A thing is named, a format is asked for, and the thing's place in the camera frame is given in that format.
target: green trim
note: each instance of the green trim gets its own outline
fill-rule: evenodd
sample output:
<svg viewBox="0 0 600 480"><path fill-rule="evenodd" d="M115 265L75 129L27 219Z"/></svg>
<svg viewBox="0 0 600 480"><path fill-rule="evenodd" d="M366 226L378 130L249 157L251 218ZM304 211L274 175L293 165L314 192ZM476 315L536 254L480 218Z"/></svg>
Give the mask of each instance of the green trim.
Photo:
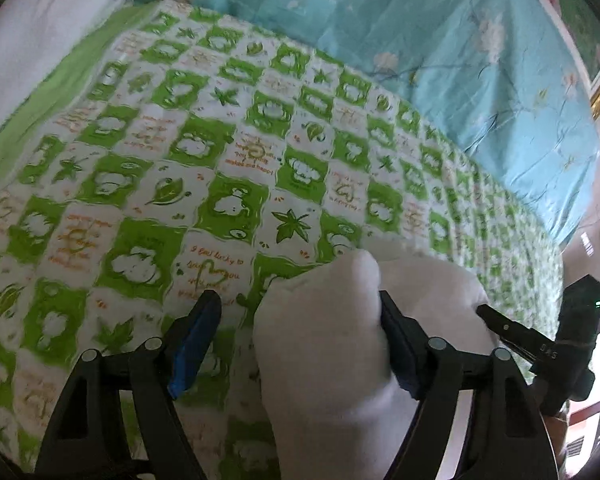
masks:
<svg viewBox="0 0 600 480"><path fill-rule="evenodd" d="M84 90L109 45L125 30L136 27L156 4L125 7L82 40L31 93L0 128L0 180L4 178L43 121L67 107Z"/></svg>

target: blue fabric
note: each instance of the blue fabric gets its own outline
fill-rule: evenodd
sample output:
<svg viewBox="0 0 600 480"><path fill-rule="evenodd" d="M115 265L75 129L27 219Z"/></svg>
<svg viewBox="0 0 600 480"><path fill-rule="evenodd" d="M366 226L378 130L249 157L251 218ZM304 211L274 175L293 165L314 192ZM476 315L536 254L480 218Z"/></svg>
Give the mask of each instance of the blue fabric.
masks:
<svg viewBox="0 0 600 480"><path fill-rule="evenodd" d="M584 214L598 136L575 63L538 0L196 3L373 75L534 210L558 243Z"/></svg>

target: white fabric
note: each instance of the white fabric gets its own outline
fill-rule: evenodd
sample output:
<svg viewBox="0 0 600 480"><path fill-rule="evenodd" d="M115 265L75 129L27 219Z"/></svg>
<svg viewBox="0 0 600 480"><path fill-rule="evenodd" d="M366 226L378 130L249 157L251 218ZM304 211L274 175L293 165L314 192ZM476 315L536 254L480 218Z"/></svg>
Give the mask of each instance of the white fabric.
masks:
<svg viewBox="0 0 600 480"><path fill-rule="evenodd" d="M0 126L125 0L6 0L0 7Z"/></svg>
<svg viewBox="0 0 600 480"><path fill-rule="evenodd" d="M463 351L493 350L496 340L475 314L484 289L448 262L403 254L378 263L360 250L274 281L256 311L253 341L283 480L380 480L391 465L417 402L390 370L382 289L428 335ZM439 478L453 476L469 408L464 396Z"/></svg>

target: black device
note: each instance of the black device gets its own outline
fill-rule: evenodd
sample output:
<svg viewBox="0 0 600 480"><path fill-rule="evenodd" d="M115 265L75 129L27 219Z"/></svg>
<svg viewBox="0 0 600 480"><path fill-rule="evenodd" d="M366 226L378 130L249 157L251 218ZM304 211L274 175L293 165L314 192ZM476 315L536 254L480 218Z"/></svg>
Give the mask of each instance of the black device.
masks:
<svg viewBox="0 0 600 480"><path fill-rule="evenodd" d="M563 395L588 395L592 381L583 367L600 319L592 310L600 310L600 284L590 276L578 283L565 291L556 342L486 305L479 309L488 326L509 337L503 338L507 345L534 363L538 376L549 385L551 405ZM391 368L400 387L421 401L385 480L414 478L414 472L418 480L435 479L460 390L473 390L474 402L454 478L557 479L534 394L510 352L496 348L485 356L458 351L442 338L427 336L415 319L401 314L386 291L380 292L380 300ZM194 383L220 317L220 297L206 290L189 315L177 319L163 338L148 339L123 354L83 352L52 413L34 475L25 475L0 454L0 480L132 479L145 472L157 480L205 480L173 400ZM131 459L120 390L134 394L148 460Z"/></svg>

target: blanket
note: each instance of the blanket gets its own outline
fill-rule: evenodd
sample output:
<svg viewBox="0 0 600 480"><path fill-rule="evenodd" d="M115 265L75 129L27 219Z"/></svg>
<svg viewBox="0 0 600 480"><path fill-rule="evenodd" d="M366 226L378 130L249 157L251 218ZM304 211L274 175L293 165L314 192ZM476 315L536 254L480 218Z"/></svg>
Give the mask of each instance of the blanket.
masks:
<svg viewBox="0 0 600 480"><path fill-rule="evenodd" d="M412 105L319 50L161 3L0 182L0 450L32 468L81 352L134 349L211 288L222 320L180 420L209 478L278 478L254 312L273 280L371 240L471 270L554 334L558 247Z"/></svg>

